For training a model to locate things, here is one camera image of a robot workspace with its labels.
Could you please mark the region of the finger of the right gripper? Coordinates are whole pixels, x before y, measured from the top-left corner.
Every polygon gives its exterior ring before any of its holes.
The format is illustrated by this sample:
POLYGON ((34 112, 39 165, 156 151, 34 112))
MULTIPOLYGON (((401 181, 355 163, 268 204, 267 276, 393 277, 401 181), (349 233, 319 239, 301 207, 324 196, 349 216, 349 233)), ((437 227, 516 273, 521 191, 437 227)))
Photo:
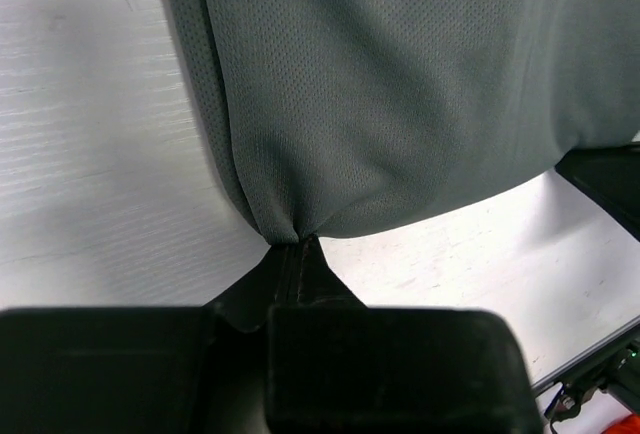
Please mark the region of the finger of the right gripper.
POLYGON ((555 171, 595 202, 636 240, 640 222, 639 143, 574 150, 555 171))

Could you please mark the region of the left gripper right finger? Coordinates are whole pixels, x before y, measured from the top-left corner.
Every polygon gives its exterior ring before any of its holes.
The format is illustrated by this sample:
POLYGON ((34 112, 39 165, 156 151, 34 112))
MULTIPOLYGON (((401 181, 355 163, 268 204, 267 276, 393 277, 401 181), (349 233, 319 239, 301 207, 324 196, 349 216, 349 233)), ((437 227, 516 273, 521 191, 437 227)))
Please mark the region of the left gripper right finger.
POLYGON ((316 237, 275 248, 267 317, 274 433, 539 433, 518 342, 483 310, 372 308, 316 237))

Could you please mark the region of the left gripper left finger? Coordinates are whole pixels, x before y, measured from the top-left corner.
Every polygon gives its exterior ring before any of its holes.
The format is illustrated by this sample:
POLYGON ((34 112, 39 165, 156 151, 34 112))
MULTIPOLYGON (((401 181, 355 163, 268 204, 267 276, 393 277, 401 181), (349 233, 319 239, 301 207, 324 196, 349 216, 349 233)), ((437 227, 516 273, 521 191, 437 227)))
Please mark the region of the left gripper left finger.
POLYGON ((266 320, 295 245, 194 307, 1 314, 5 433, 263 433, 266 320))

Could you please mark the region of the grey t shirt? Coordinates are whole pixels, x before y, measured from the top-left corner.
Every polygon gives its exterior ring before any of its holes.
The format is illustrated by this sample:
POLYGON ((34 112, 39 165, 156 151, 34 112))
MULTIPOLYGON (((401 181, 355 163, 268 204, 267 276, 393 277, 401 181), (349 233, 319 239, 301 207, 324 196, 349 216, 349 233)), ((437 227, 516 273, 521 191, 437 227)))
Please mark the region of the grey t shirt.
POLYGON ((356 237, 639 130, 639 0, 165 0, 218 178, 269 243, 356 237))

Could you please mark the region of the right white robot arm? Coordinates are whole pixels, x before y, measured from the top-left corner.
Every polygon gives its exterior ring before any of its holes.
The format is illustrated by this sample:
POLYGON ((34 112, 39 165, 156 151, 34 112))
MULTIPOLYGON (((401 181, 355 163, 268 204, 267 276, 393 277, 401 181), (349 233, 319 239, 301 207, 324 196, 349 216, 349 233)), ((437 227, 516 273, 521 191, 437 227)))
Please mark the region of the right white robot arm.
MULTIPOLYGON (((569 152, 555 167, 564 180, 592 200, 633 238, 639 237, 639 143, 619 148, 569 152)), ((613 335, 543 381, 535 392, 558 384, 544 410, 552 433, 574 419, 596 391, 611 395, 639 413, 639 320, 613 335)))

